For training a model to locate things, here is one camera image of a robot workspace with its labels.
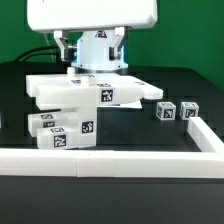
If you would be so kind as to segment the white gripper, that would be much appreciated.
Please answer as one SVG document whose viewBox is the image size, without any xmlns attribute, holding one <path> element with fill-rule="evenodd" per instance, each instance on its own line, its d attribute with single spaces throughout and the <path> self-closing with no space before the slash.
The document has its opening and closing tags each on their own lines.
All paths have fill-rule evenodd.
<svg viewBox="0 0 224 224">
<path fill-rule="evenodd" d="M 115 28 L 109 60 L 120 60 L 126 28 L 151 28 L 157 22 L 157 0 L 27 0 L 27 20 L 32 30 L 54 32 L 61 60 L 71 62 L 73 48 L 65 31 Z"/>
</svg>

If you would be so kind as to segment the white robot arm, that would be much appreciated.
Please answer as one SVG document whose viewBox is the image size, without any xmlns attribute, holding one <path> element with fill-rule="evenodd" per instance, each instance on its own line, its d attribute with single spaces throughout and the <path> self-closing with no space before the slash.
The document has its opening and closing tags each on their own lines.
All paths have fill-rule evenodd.
<svg viewBox="0 0 224 224">
<path fill-rule="evenodd" d="M 157 0 L 27 0 L 30 28 L 53 34 L 61 59 L 89 71 L 126 68 L 127 31 L 157 18 Z"/>
</svg>

